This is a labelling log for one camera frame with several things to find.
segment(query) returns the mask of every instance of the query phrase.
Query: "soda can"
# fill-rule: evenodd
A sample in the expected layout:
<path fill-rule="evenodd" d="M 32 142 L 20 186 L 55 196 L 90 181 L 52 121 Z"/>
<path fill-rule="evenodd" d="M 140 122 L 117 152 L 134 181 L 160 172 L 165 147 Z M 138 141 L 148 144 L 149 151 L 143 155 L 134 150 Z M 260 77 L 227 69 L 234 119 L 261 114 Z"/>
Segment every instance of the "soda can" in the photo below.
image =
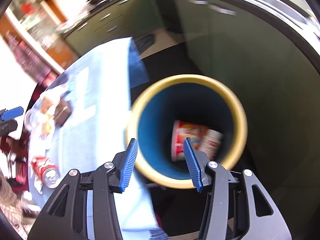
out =
<path fill-rule="evenodd" d="M 31 165 L 46 187 L 55 188 L 59 185 L 61 177 L 58 167 L 49 157 L 35 156 L 31 161 Z"/>

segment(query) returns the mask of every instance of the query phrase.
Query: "yellow rim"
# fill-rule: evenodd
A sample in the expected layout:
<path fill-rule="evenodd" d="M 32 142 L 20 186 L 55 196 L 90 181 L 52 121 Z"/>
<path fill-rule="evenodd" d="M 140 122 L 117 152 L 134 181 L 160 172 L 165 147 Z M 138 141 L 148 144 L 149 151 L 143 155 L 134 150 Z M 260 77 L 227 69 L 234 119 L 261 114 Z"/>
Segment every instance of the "yellow rim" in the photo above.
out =
<path fill-rule="evenodd" d="M 227 170 L 232 169 L 241 157 L 244 150 L 247 140 L 247 119 L 244 109 L 236 95 L 224 84 L 205 76 L 191 74 L 177 75 L 162 79 L 148 87 L 132 105 L 132 113 L 126 133 L 127 145 L 129 144 L 131 138 L 136 138 L 139 140 L 138 125 L 140 116 L 149 101 L 160 91 L 180 83 L 196 83 L 209 87 L 217 92 L 227 103 L 234 122 L 234 136 L 231 147 L 226 156 L 223 158 L 221 165 Z M 153 169 L 143 157 L 140 149 L 138 150 L 135 166 L 145 177 L 165 187 L 181 189 L 194 187 L 191 179 L 172 179 Z"/>

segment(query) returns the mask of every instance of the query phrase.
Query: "metal screw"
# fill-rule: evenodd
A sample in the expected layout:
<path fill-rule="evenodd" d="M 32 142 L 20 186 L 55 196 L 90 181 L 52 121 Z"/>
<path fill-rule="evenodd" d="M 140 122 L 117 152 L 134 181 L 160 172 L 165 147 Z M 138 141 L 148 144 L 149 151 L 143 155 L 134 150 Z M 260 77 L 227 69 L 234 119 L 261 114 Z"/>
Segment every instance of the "metal screw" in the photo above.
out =
<path fill-rule="evenodd" d="M 252 171 L 250 171 L 250 170 L 244 170 L 243 173 L 244 173 L 244 175 L 246 175 L 248 177 L 251 177 L 253 174 Z"/>
<path fill-rule="evenodd" d="M 69 175 L 70 176 L 76 176 L 78 174 L 78 171 L 77 170 L 71 170 L 69 171 Z"/>
<path fill-rule="evenodd" d="M 209 167 L 211 167 L 211 168 L 216 168 L 216 167 L 218 167 L 218 164 L 217 164 L 216 162 L 209 162 L 208 165 L 209 165 Z"/>
<path fill-rule="evenodd" d="M 104 167 L 105 167 L 106 169 L 111 169 L 113 166 L 114 166 L 114 164 L 113 164 L 112 162 L 108 162 L 108 163 L 105 163 L 105 164 L 104 164 Z"/>

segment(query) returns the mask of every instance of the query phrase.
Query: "table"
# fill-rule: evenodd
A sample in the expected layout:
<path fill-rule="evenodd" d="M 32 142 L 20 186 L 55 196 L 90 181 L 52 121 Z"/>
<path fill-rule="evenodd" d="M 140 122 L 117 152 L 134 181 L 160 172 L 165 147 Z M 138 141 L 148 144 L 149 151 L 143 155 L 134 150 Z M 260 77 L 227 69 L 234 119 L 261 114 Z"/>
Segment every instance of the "table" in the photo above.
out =
<path fill-rule="evenodd" d="M 71 169 L 81 173 L 94 171 L 112 161 L 116 153 L 126 149 L 125 128 L 130 117 L 130 87 L 148 81 L 132 38 L 113 40 L 97 46 L 78 59 L 49 87 L 66 81 L 73 91 L 66 95 L 73 112 L 64 126 L 56 129 L 52 146 L 46 151 L 64 177 Z M 38 100 L 33 107 L 38 107 Z M 39 150 L 32 139 L 29 154 Z M 34 187 L 29 168 L 29 188 L 33 201 L 43 207 L 53 189 L 45 186 L 42 195 Z M 156 222 L 150 193 L 144 178 L 133 171 L 129 186 L 122 194 L 115 193 L 116 210 L 124 240 L 167 239 Z M 94 239 L 92 192 L 87 202 L 88 237 Z"/>

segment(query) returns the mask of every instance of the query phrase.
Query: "cabinet handle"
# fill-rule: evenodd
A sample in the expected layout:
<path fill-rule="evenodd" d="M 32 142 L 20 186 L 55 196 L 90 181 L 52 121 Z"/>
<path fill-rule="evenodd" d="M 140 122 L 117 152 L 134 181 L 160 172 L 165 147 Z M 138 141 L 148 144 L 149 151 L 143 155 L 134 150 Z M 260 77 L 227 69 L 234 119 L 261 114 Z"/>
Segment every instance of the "cabinet handle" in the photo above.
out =
<path fill-rule="evenodd" d="M 118 4 L 122 4 L 122 3 L 127 2 L 127 1 L 129 1 L 129 0 L 123 0 L 123 1 L 121 1 L 120 3 L 118 3 Z"/>
<path fill-rule="evenodd" d="M 216 11 L 216 12 L 220 12 L 220 13 L 224 13 L 224 14 L 229 14 L 229 15 L 236 15 L 237 14 L 237 12 L 235 12 L 235 11 L 224 9 L 224 8 L 221 8 L 221 7 L 216 6 L 214 4 L 210 4 L 209 8 Z"/>
<path fill-rule="evenodd" d="M 84 26 L 86 26 L 88 23 L 84 23 L 84 24 L 82 24 L 78 29 L 77 29 L 77 31 L 79 31 L 79 30 L 81 30 Z"/>
<path fill-rule="evenodd" d="M 103 19 L 107 18 L 107 17 L 110 16 L 110 15 L 111 15 L 111 13 L 108 13 L 107 15 L 103 16 L 103 17 L 100 19 L 100 21 L 102 21 Z"/>
<path fill-rule="evenodd" d="M 112 27 L 110 30 L 107 31 L 107 33 L 113 31 L 113 30 L 114 30 L 115 28 L 117 28 L 117 27 L 118 27 L 118 25 Z"/>
<path fill-rule="evenodd" d="M 102 4 L 103 2 L 105 2 L 106 0 L 102 0 L 101 2 L 98 2 L 97 4 L 96 4 L 96 6 L 97 5 L 99 5 L 99 4 Z"/>
<path fill-rule="evenodd" d="M 207 1 L 202 1 L 202 0 L 188 0 L 188 2 L 191 2 L 194 4 L 208 4 Z"/>

